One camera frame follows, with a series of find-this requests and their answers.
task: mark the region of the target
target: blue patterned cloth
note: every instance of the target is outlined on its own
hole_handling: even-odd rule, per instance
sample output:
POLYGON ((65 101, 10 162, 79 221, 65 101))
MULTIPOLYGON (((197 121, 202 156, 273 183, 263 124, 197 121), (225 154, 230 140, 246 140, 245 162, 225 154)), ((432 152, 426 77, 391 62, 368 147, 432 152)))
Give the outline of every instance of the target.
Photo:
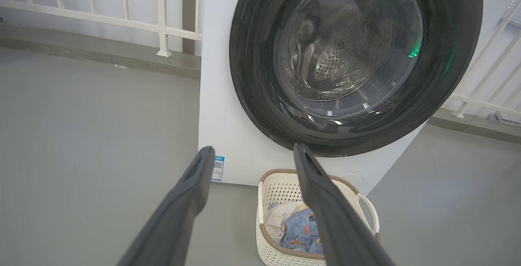
POLYGON ((285 222, 280 245, 290 250, 323 254, 315 214, 309 208, 292 214, 285 222))

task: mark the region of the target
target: sticker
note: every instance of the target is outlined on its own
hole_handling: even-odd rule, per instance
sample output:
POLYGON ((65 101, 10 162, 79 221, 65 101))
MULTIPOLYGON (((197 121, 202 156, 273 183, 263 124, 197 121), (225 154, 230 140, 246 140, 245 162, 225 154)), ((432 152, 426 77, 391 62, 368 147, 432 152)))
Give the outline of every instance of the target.
POLYGON ((215 156, 214 171, 212 172, 212 180, 221 181, 223 179, 223 168, 225 167, 225 158, 215 156))

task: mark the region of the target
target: orange pattern on cloth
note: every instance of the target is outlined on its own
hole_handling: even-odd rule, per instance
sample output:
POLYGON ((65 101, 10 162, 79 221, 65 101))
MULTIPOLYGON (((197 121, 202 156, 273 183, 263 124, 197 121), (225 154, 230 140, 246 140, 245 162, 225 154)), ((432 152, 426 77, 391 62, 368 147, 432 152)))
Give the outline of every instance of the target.
POLYGON ((292 240, 288 244, 298 244, 299 246, 304 247, 304 245, 301 242, 298 241, 298 238, 292 240))

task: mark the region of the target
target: laundry basket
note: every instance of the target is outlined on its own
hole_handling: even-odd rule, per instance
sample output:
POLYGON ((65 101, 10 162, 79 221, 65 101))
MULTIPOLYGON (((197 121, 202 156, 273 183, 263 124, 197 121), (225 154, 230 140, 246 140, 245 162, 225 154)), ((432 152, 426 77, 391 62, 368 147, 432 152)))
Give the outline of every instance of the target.
MULTIPOLYGON (((378 215, 371 202, 361 195, 349 182, 336 176, 329 176, 337 185, 350 205, 359 214, 379 241, 380 224, 378 215), (370 209, 374 226, 371 227, 365 217, 360 201, 364 201, 370 209)), ((257 251, 261 260, 268 266, 325 266, 324 255, 294 251, 277 244, 266 231, 264 226, 264 212, 272 203, 302 201, 300 185, 296 171, 290 169, 275 169, 262 176, 258 188, 257 222, 255 232, 257 236, 257 251)))

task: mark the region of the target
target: washing machine door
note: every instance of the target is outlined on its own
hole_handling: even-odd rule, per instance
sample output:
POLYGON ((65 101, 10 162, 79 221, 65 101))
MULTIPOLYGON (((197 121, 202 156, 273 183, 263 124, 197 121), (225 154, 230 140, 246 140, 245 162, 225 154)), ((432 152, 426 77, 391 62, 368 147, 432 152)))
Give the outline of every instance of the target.
POLYGON ((230 68, 266 136, 319 156, 405 136, 454 90, 471 60, 482 0, 239 0, 230 68))

